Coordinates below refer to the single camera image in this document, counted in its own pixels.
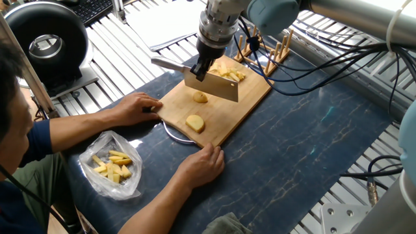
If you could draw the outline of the person's left hand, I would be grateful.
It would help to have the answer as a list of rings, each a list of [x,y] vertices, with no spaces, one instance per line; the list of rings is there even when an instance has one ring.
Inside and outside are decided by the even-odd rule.
[[[137,123],[159,119],[152,108],[162,107],[163,103],[144,92],[135,92],[125,96],[115,107],[105,110],[105,123],[109,127],[135,125]]]

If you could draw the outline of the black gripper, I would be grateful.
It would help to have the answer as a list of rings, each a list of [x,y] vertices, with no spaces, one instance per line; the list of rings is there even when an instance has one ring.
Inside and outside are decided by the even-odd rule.
[[[222,62],[218,60],[226,50],[233,37],[230,27],[219,27],[215,25],[200,25],[198,31],[198,53],[197,63],[191,67],[190,72],[197,80],[204,80],[207,71],[211,74],[220,75]],[[211,66],[211,59],[216,59]]]

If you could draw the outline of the person's right hand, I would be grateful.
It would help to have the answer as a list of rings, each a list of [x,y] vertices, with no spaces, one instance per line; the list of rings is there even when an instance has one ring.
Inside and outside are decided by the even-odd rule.
[[[179,165],[173,180],[180,188],[192,190],[213,181],[224,167],[224,151],[220,146],[214,147],[209,143]]]

